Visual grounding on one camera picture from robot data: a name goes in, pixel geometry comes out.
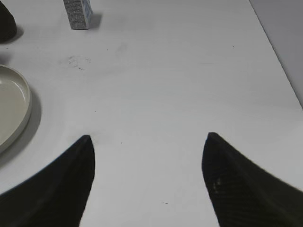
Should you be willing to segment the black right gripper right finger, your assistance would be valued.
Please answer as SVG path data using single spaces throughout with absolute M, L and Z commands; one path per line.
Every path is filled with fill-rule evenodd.
M 303 192 L 256 165 L 215 132 L 207 135 L 201 169 L 219 226 L 303 225 Z

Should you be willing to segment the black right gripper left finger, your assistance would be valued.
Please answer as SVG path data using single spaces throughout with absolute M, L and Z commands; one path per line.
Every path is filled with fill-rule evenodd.
M 44 169 L 0 195 L 0 225 L 78 227 L 94 175 L 92 139 L 83 135 Z

